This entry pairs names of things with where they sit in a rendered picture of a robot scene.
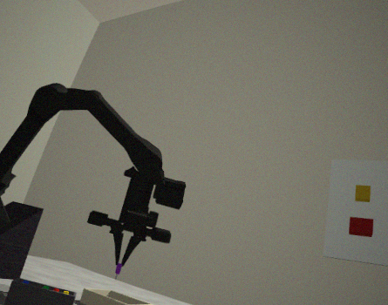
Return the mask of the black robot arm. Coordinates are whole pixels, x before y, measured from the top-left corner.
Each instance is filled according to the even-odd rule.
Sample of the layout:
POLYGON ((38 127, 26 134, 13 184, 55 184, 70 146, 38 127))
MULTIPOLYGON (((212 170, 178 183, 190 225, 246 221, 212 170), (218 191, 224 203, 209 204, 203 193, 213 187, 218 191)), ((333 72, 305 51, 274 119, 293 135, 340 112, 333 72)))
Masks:
MULTIPOLYGON (((127 122, 116 113, 99 91, 67 88, 61 84, 44 85, 33 95, 23 123, 16 129, 7 145, 0 152, 0 228, 15 220, 8 216, 1 196, 16 178, 12 168, 27 146, 34 140, 43 125, 61 110, 88 110, 88 112, 126 149, 132 166, 124 175, 131 181, 126 195, 150 200, 153 185, 153 199, 158 205, 179 210, 186 183, 164 176, 160 150, 148 140, 141 138, 127 122)), ((122 216, 124 227, 145 232, 146 227, 155 228, 159 213, 130 207, 128 203, 122 216)))

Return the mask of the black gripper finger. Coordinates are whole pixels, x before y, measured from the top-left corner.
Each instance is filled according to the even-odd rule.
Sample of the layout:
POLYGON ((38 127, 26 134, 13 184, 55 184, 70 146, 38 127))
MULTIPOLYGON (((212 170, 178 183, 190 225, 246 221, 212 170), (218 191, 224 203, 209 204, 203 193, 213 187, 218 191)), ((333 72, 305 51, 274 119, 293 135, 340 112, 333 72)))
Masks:
POLYGON ((140 238, 140 237, 137 237, 137 236, 131 236, 129 242, 128 242, 128 247, 127 247, 127 250, 124 254, 124 257, 122 259, 122 266, 126 263, 127 259, 129 258, 129 256, 131 255, 132 251, 136 248, 136 246, 141 242, 141 241, 146 241, 146 239, 144 238, 140 238))
POLYGON ((113 234, 114 245, 115 245, 115 259, 116 259, 116 265, 118 265, 120 250, 121 250, 124 235, 123 233, 112 231, 112 230, 110 230, 109 233, 113 234))

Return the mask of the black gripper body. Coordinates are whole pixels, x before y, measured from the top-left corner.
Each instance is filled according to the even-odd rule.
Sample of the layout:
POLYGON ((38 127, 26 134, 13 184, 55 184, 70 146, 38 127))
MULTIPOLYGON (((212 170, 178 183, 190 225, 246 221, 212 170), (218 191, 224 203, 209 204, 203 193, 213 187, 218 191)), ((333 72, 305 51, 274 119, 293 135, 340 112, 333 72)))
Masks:
POLYGON ((87 223, 93 224, 96 226, 100 226, 100 227, 103 225, 107 225, 107 226, 111 227, 112 231, 122 233, 123 230, 126 230, 126 231, 133 233, 133 236, 137 236, 137 237, 144 238, 144 239, 146 237, 151 237, 151 239, 153 241, 159 241, 159 242, 169 244, 170 239, 171 239, 171 233, 168 230, 156 227, 153 229, 147 228, 145 232, 142 232, 142 231, 139 231, 139 229, 132 228, 132 227, 128 228, 128 227, 124 227, 123 225, 121 225, 122 223, 120 223, 120 220, 124 221, 124 217, 122 216, 122 214, 125 211, 128 203, 131 204, 130 207, 142 210, 143 207, 145 207, 145 208, 148 207, 149 201, 142 199, 140 197, 137 197, 137 196, 126 195, 125 200, 124 200, 124 204, 123 204, 123 207, 121 209, 120 216, 119 216, 119 220, 109 219, 108 218, 109 214, 99 213, 99 212, 93 211, 93 212, 90 212, 87 223), (122 219, 121 219, 121 217, 122 217, 122 219))

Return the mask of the beige shallow tray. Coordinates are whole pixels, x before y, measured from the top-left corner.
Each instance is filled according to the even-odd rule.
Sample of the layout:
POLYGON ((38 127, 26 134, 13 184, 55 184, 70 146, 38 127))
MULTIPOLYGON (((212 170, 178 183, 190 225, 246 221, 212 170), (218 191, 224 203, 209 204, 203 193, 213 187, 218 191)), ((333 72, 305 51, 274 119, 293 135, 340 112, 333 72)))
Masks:
POLYGON ((153 305, 110 289, 83 289, 79 302, 86 305, 153 305))

